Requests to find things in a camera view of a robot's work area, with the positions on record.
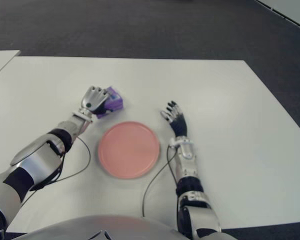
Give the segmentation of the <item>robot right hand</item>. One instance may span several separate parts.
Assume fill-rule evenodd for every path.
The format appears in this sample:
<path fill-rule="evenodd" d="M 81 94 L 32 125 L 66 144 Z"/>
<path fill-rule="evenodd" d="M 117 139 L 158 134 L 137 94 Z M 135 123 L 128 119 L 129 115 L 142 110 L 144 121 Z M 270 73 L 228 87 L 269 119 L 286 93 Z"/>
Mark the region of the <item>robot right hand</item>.
<path fill-rule="evenodd" d="M 166 111 L 161 110 L 160 115 L 166 120 L 176 137 L 187 137 L 188 128 L 183 111 L 175 101 L 167 103 Z"/>

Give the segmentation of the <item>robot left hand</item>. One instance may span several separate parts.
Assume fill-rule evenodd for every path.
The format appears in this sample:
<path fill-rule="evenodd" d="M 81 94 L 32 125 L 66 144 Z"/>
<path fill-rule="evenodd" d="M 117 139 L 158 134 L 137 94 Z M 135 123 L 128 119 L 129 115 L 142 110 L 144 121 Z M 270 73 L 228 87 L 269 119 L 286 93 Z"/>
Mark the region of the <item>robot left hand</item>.
<path fill-rule="evenodd" d="M 106 89 L 90 86 L 81 100 L 79 112 L 89 117 L 103 115 L 107 112 L 105 104 L 109 97 Z"/>

